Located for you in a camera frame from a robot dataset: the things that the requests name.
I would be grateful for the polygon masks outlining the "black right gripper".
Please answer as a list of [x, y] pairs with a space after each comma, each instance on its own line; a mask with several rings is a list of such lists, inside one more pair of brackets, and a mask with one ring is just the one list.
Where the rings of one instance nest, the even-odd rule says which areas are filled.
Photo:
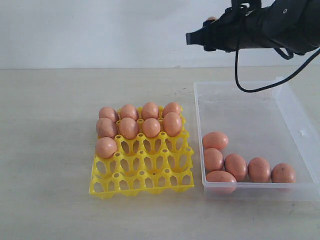
[[227, 42], [237, 38], [246, 15], [261, 8], [260, 0], [232, 0], [231, 6], [219, 18], [208, 18], [201, 29], [186, 33], [186, 44], [202, 46], [206, 52], [233, 52], [235, 47]]

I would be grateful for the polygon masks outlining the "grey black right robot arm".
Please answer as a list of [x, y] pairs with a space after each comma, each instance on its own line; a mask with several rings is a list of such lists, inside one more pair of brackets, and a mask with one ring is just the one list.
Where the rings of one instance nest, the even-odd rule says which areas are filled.
[[185, 36], [187, 45], [207, 52], [284, 48], [303, 56], [320, 46], [320, 2], [276, 0], [262, 7], [260, 0], [233, 0], [218, 19]]

